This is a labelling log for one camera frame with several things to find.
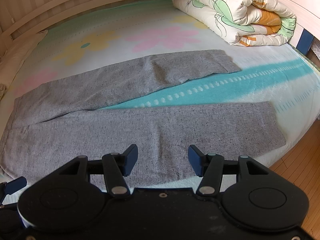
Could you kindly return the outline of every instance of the pink flower pattern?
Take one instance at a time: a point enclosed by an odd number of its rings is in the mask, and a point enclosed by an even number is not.
[[[37,88],[41,84],[52,81],[57,76],[57,74],[58,74],[58,72],[52,71],[49,68],[40,70],[38,73],[27,77],[22,82],[22,84],[19,85],[14,90],[14,94],[16,97],[21,97],[25,93]]]
[[[198,39],[190,38],[197,34],[196,30],[182,31],[181,27],[173,26],[164,29],[148,29],[139,35],[126,38],[126,41],[141,41],[133,47],[132,52],[151,49],[158,44],[168,49],[181,49],[185,43],[200,42]]]

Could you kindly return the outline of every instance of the wooden floor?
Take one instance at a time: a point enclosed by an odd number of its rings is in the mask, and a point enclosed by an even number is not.
[[[270,169],[307,194],[310,206],[302,227],[320,240],[320,121]]]

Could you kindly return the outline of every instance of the yellow flower pattern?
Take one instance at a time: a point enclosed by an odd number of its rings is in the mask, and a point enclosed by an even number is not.
[[[108,41],[115,40],[119,36],[114,34],[114,31],[106,31],[104,33],[92,33],[85,36],[81,41],[75,42],[66,46],[63,52],[58,54],[52,60],[60,60],[65,58],[65,65],[70,66],[78,62],[89,51],[99,51],[109,47]]]
[[[204,25],[202,22],[199,22],[197,19],[189,16],[189,15],[182,15],[182,16],[176,16],[171,21],[172,23],[193,23],[193,26],[198,29],[207,29],[208,27]]]

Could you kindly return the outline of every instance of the teal stripe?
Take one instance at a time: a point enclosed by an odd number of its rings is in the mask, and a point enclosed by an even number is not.
[[[213,74],[107,108],[223,103],[311,73],[313,70],[298,58],[236,73]],[[282,111],[285,109],[284,105],[278,107]]]

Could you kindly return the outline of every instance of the bed frame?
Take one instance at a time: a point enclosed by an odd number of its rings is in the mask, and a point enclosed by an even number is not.
[[[101,6],[134,0],[0,0],[0,57],[23,37]],[[320,39],[320,0],[279,0],[294,11],[297,25],[290,44],[304,52]]]

